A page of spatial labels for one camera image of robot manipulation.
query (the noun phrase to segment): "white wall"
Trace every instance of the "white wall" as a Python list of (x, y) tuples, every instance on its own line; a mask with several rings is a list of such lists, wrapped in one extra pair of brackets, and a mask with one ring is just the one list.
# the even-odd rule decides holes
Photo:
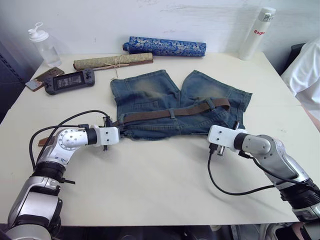
[(0, 41), (28, 72), (41, 63), (28, 29), (42, 21), (60, 53), (123, 53), (129, 36), (235, 52), (261, 7), (276, 8), (261, 50), (281, 70), (290, 46), (318, 36), (319, 0), (0, 0)]

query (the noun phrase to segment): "smartphone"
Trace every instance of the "smartphone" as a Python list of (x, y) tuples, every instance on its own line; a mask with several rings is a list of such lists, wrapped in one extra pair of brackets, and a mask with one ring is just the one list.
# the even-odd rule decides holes
[(31, 79), (30, 81), (28, 81), (25, 85), (32, 90), (33, 92), (39, 90), (40, 88), (42, 88), (44, 86), (44, 80), (50, 77), (56, 77), (56, 76), (60, 76), (65, 74), (64, 71), (62, 71), (60, 68), (58, 67), (53, 67), (51, 69), (49, 69), (48, 71), (42, 73), (41, 75)]

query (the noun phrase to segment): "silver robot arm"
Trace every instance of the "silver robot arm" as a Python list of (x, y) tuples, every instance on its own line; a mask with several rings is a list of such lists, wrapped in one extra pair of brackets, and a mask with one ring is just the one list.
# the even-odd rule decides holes
[(62, 200), (58, 197), (63, 174), (76, 150), (82, 146), (108, 146), (119, 142), (116, 127), (98, 127), (59, 131), (48, 146), (30, 178), (24, 183), (9, 216), (6, 235), (12, 240), (51, 240), (59, 228)]
[(222, 156), (225, 148), (229, 148), (242, 157), (252, 158), (280, 191), (281, 199), (290, 203), (296, 217), (301, 222), (308, 223), (305, 224), (305, 228), (316, 226), (320, 236), (319, 188), (303, 168), (286, 153), (280, 140), (267, 135), (250, 135), (244, 129), (237, 129), (237, 126), (235, 129), (229, 129), (218, 125), (210, 128), (207, 139), (214, 145), (218, 155)]

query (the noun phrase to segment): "bottle cap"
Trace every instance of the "bottle cap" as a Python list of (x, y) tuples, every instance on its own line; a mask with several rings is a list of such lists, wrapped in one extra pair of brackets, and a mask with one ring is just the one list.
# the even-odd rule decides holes
[(262, 22), (270, 22), (274, 18), (276, 10), (272, 7), (263, 7), (259, 13), (258, 19)]
[(29, 40), (33, 43), (38, 43), (38, 42), (42, 42), (44, 40), (46, 40), (49, 37), (49, 33), (47, 33), (46, 31), (43, 30), (39, 30), (37, 31), (37, 29), (39, 27), (41, 27), (43, 25), (43, 23), (37, 22), (35, 24), (35, 28), (31, 28), (28, 30), (29, 33)]

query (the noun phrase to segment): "brown belt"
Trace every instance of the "brown belt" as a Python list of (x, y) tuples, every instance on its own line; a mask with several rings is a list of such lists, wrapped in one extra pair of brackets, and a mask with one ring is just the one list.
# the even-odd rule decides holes
[[(212, 100), (212, 103), (214, 107), (223, 107), (226, 111), (228, 111), (230, 108), (230, 103), (227, 98), (217, 98)], [(189, 116), (189, 115), (199, 114), (210, 109), (211, 109), (210, 105), (207, 102), (204, 102), (190, 108), (175, 108), (175, 109), (172, 109), (172, 111), (174, 116)], [(170, 116), (171, 114), (169, 109), (159, 110), (159, 111), (136, 112), (128, 116), (125, 116), (123, 118), (123, 123), (126, 124), (133, 121), (168, 118)], [(113, 123), (113, 126), (116, 127), (119, 124), (120, 124), (119, 121), (116, 121)]]

